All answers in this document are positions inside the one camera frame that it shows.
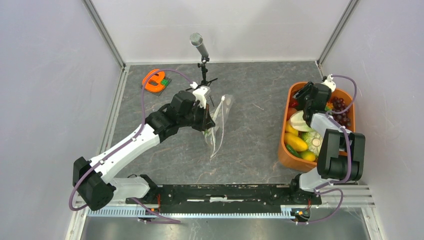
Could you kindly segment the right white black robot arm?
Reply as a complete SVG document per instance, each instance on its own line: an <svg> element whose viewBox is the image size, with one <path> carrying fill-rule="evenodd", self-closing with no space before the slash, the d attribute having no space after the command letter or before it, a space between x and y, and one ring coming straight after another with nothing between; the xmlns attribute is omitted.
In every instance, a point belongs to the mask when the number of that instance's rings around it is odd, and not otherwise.
<svg viewBox="0 0 424 240"><path fill-rule="evenodd" d="M293 96L301 110L290 117L290 126L300 132L316 132L322 137L316 167L290 182L288 196L295 204L306 201L309 192L318 194L328 185L357 181L362 177L366 139L363 134L336 121L345 110L326 110L335 89L331 80L307 82Z"/></svg>

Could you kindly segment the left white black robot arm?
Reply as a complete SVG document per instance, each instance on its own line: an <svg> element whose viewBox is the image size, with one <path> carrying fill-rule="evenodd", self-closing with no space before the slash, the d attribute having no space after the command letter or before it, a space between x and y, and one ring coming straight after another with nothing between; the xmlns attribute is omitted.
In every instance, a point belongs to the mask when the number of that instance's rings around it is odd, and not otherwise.
<svg viewBox="0 0 424 240"><path fill-rule="evenodd" d="M213 128L207 97L210 88L201 86L194 91L180 91L170 103L150 113L130 135L107 151L86 160L79 157L73 163L73 190L69 208L74 207L74 196L78 193L85 207L97 211L116 199L137 198L145 204L153 203L157 190L143 177L133 180L117 178L116 175L145 151L159 145L178 133L180 128L190 127L204 132Z"/></svg>

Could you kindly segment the red chili pepper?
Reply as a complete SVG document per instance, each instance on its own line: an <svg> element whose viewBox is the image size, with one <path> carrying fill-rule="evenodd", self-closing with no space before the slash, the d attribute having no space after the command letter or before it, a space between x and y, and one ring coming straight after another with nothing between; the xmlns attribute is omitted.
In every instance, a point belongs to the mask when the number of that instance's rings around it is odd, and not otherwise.
<svg viewBox="0 0 424 240"><path fill-rule="evenodd" d="M289 102L289 107L296 109L299 106L299 102L296 99L293 99Z"/></svg>

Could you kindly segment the clear dotted zip top bag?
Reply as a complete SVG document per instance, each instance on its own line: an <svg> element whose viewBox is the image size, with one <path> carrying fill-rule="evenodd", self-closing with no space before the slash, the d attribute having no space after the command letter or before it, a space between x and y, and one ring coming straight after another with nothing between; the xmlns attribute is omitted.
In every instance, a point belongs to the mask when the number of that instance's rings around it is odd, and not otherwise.
<svg viewBox="0 0 424 240"><path fill-rule="evenodd" d="M203 135L205 142L209 147L209 159L212 160L223 145L226 122L229 117L229 112L234 103L234 97L230 94L225 94L221 97L220 103L211 114L215 126L206 130Z"/></svg>

